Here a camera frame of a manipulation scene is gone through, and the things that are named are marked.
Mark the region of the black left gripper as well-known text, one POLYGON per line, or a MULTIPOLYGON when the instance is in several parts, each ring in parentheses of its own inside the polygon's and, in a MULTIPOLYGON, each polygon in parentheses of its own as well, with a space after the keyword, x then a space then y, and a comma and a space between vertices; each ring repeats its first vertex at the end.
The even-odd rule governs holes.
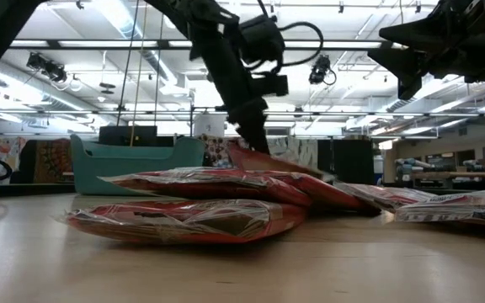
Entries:
POLYGON ((193 44, 190 58, 204 61, 228 119, 237 125, 237 133, 256 152, 269 154, 264 97, 288 93, 287 76, 280 74, 283 55, 277 61, 245 63, 236 20, 196 20, 189 24, 189 39, 193 44), (223 31, 219 30, 220 25, 224 26, 223 31))

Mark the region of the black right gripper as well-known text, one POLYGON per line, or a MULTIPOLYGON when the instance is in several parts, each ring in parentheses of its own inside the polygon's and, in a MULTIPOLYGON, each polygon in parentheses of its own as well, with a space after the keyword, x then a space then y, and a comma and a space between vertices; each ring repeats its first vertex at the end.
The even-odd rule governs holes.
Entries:
POLYGON ((456 74, 466 82, 481 82, 484 14, 485 0, 439 0, 426 19, 379 30, 385 40, 423 45, 421 62, 417 53, 400 49, 373 49, 368 57, 397 78, 399 99, 412 98, 427 74, 438 79, 456 74))

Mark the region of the white cylindrical tank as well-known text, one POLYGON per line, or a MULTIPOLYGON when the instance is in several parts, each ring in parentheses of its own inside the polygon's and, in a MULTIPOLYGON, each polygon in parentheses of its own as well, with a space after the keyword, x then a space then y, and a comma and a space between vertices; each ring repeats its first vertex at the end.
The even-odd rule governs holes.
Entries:
POLYGON ((227 117, 224 114, 202 113, 194 118, 194 136, 223 137, 226 130, 227 117))

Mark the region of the green leaf print fabric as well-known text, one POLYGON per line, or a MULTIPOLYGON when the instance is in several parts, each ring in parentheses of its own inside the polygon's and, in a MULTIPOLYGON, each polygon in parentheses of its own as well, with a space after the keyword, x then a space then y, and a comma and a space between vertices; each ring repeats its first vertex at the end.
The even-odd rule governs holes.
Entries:
POLYGON ((317 141, 297 139, 294 136, 268 139, 270 156, 303 167, 317 168, 317 141))

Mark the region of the stack of fabric rolls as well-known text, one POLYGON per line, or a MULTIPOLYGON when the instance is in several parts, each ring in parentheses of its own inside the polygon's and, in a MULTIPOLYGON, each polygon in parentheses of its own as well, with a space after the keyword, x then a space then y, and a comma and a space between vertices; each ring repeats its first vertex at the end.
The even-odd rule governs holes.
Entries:
POLYGON ((411 180, 412 173, 422 172, 428 164, 415 158, 398 158, 396 164, 396 180, 398 182, 408 182, 411 180))

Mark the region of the teal plastic basket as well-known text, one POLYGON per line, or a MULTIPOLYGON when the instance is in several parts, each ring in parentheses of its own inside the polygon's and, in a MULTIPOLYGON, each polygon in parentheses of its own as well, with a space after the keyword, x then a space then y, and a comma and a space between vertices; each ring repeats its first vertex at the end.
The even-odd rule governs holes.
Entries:
POLYGON ((165 171, 200 167, 205 144, 191 137, 172 147, 107 146, 71 136, 75 190, 81 195, 144 195, 139 182, 165 171))

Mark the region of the dark red patterned fabric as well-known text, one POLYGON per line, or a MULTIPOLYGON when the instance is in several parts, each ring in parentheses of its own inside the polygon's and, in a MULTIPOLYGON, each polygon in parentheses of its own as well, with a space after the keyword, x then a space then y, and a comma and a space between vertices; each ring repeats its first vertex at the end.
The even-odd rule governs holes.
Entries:
POLYGON ((33 183, 66 183, 72 173, 69 139, 34 141, 33 183))

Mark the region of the black ceiling spotlights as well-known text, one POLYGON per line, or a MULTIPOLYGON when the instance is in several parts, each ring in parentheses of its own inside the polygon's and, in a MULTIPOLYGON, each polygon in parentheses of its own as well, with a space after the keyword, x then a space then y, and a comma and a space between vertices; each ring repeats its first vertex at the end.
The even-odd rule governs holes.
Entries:
POLYGON ((67 80, 65 66, 44 58, 40 53, 30 53, 26 66, 34 71, 40 72, 52 82, 63 83, 67 80))

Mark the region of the light floral fabric panel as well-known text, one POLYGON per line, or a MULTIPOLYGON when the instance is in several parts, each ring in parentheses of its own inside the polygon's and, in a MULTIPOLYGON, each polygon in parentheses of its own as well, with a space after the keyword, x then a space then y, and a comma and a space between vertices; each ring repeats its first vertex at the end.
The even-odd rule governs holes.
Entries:
MULTIPOLYGON (((7 163, 13 171, 19 168, 19 156, 27 140, 23 137, 0 137, 0 161, 7 163)), ((0 175, 4 175, 6 170, 0 165, 0 175)))

